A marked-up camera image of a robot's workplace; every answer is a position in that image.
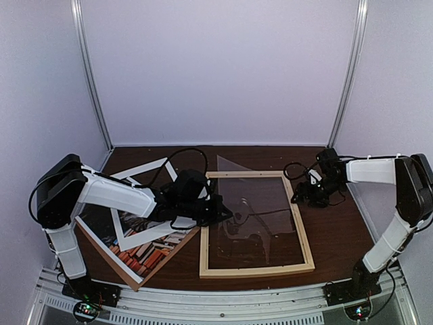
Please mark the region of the clear acrylic sheet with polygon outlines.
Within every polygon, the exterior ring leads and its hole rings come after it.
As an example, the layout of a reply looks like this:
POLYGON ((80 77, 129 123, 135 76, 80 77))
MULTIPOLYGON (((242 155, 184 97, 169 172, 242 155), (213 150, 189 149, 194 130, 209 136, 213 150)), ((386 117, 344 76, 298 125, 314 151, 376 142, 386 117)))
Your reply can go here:
POLYGON ((217 189, 233 217, 217 225, 216 257, 234 268, 269 267, 271 241, 295 231, 282 178, 219 178, 217 189))

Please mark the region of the light wooden picture frame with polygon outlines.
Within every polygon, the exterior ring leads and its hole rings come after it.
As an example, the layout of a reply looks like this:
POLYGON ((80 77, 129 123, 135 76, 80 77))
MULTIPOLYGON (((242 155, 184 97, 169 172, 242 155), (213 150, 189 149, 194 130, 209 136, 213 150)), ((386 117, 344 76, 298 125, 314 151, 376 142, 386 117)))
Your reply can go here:
POLYGON ((297 204, 291 203, 293 189, 281 171, 213 171, 207 174, 215 179, 232 177, 281 177, 292 212, 295 231, 280 234, 271 241, 271 265, 269 267, 234 268, 235 263, 224 263, 217 258, 217 225, 203 227, 200 235, 199 275, 203 279, 244 279, 269 276, 289 276, 315 270, 313 256, 297 204))

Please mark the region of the white mat board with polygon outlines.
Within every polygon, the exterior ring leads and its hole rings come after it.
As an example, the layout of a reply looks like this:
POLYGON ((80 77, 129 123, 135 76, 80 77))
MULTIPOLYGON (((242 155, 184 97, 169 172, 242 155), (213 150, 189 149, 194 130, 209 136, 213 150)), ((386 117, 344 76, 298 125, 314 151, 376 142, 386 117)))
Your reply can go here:
MULTIPOLYGON (((152 162, 145 163, 143 165, 139 165, 138 167, 134 167, 131 169, 121 171, 119 173, 115 173, 112 176, 117 179, 129 179, 132 183, 137 184, 137 182, 132 179, 132 176, 136 176, 141 173, 146 173, 148 171, 158 169, 166 161, 167 158, 161 158, 159 160, 155 160, 152 162)), ((126 251, 131 248, 135 248, 136 246, 141 246, 142 244, 151 242, 153 240, 156 240, 158 238, 167 235, 171 235, 175 232, 175 230, 170 226, 170 222, 166 221, 164 223, 160 223, 159 225, 155 225, 150 229, 144 230, 142 232, 138 232, 137 234, 126 236, 124 235, 124 232, 121 227, 120 212, 115 209, 110 209, 110 211, 112 214, 114 231, 116 233, 116 238, 118 240, 118 245, 121 251, 126 251)))

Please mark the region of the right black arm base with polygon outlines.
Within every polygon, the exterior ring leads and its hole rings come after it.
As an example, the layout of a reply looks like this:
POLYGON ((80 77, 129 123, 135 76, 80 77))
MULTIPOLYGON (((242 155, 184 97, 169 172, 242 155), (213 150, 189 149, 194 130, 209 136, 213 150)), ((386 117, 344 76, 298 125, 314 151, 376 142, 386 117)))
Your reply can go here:
POLYGON ((370 295, 382 292, 379 278, 382 271, 371 273, 362 261, 358 261, 352 270, 352 278, 342 282, 326 284, 323 287, 325 298, 329 306, 345 304, 370 295))

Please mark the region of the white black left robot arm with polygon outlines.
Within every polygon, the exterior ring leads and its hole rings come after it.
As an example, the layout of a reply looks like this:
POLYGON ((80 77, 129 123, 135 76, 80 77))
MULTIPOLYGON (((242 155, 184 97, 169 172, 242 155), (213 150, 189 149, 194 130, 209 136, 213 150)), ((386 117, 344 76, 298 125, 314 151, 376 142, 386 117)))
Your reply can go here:
POLYGON ((28 210, 52 244, 67 285, 84 301, 97 295, 97 285, 89 275, 72 227, 73 212, 80 204, 109 208, 115 215, 123 212, 144 222, 146 230, 137 232, 130 244, 118 245, 124 251, 233 215, 205 172, 182 170, 171 182, 155 188, 152 182, 141 185, 125 176, 98 172, 84 165, 76 154, 65 156, 40 178, 30 194, 28 210))

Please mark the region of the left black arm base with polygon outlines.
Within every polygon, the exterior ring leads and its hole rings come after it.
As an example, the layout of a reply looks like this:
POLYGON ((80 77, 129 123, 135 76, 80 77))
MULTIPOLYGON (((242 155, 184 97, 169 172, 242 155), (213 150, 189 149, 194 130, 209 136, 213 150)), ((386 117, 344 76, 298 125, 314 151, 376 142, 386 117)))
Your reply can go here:
POLYGON ((120 287, 96 282, 89 274, 77 279, 66 277, 62 294, 97 306, 116 307, 120 298, 120 287))

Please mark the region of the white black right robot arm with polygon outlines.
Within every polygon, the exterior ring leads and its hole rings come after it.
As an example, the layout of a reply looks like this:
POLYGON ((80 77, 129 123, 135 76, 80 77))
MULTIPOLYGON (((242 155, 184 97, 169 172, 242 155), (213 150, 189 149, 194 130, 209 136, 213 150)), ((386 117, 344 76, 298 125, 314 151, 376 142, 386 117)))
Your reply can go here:
POLYGON ((424 221, 432 214, 432 168, 424 154, 404 156, 340 156, 333 148, 320 151, 305 167, 292 194, 294 204, 330 206, 330 196, 348 183, 380 183, 395 188, 394 217, 380 239, 354 267, 347 284, 351 298, 360 299, 377 278, 405 250, 424 221))

